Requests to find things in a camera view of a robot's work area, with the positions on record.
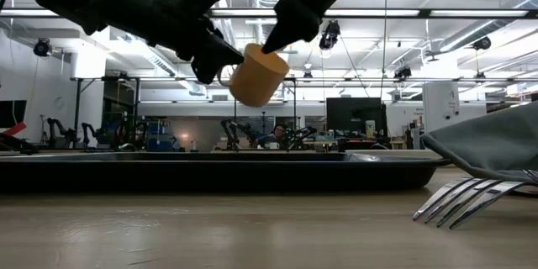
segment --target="security camera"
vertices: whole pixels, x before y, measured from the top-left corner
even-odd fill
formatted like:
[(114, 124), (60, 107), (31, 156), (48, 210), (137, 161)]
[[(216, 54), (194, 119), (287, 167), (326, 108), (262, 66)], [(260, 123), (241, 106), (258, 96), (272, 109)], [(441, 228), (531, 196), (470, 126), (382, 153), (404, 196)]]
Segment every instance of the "security camera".
[(472, 48), (475, 50), (488, 50), (491, 47), (491, 40), (488, 37), (483, 37), (477, 42), (472, 44)]
[(40, 38), (34, 46), (34, 54), (42, 58), (50, 57), (52, 55), (52, 46), (50, 46), (50, 40)]
[(319, 41), (319, 48), (321, 50), (330, 50), (332, 49), (336, 42), (338, 42), (338, 36), (340, 35), (340, 26), (338, 21), (330, 20), (329, 24), (325, 28), (323, 36)]
[(405, 79), (412, 76), (411, 68), (409, 66), (401, 66), (394, 71), (395, 79)]

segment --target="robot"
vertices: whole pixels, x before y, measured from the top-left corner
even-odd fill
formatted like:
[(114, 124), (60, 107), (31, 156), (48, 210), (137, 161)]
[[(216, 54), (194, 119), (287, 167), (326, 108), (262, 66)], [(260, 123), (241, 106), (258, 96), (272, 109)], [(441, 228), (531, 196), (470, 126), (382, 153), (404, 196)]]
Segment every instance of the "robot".
[[(197, 79), (211, 83), (223, 66), (240, 64), (242, 54), (223, 39), (210, 20), (218, 0), (35, 0), (43, 8), (82, 26), (86, 34), (111, 25), (174, 50), (191, 61)], [(266, 54), (298, 40), (311, 41), (326, 10), (336, 0), (280, 0), (277, 24), (262, 51)]]

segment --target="pillar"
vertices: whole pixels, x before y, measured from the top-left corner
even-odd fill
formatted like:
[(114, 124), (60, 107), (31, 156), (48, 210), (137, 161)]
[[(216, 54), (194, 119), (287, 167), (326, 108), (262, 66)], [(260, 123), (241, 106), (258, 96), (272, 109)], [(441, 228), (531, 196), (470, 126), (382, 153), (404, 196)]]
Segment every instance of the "pillar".
[[(107, 54), (105, 52), (92, 45), (82, 47), (78, 53), (73, 54), (71, 57), (72, 75), (77, 78), (104, 76), (106, 63)], [(82, 89), (90, 84), (90, 82), (89, 80), (82, 82)], [(82, 123), (91, 124), (94, 129), (101, 127), (103, 119), (103, 94), (104, 82), (101, 81), (95, 81), (81, 93), (77, 132), (77, 137), (81, 138), (81, 140), (84, 134)], [(96, 146), (97, 140), (91, 134), (88, 134), (88, 136), (90, 138), (89, 145)]]
[(460, 120), (457, 82), (430, 82), (425, 83), (422, 89), (426, 132), (453, 125)]

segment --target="desk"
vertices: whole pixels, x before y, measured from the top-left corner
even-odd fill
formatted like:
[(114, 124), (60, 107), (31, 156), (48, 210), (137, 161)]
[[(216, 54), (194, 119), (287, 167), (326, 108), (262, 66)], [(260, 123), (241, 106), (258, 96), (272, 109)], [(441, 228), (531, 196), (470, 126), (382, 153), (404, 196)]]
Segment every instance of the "desk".
[(12, 269), (536, 268), (535, 198), (502, 198), (453, 231), (411, 220), (462, 176), (438, 169), (427, 188), (398, 193), (2, 197), (0, 260)]
[(281, 154), (281, 153), (293, 153), (293, 154), (301, 154), (301, 153), (307, 153), (312, 154), (316, 153), (316, 150), (213, 150), (211, 153), (270, 153), (270, 154)]

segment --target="yellow cup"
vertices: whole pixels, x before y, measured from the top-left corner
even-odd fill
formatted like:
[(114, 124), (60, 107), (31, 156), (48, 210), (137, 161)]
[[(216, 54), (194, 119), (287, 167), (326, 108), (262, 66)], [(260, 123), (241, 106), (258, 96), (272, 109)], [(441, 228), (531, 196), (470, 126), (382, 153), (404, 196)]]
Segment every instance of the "yellow cup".
[(289, 65), (276, 53), (264, 54), (261, 46), (248, 44), (244, 52), (245, 61), (235, 68), (229, 81), (219, 82), (228, 87), (239, 102), (250, 107), (267, 104), (287, 73)]

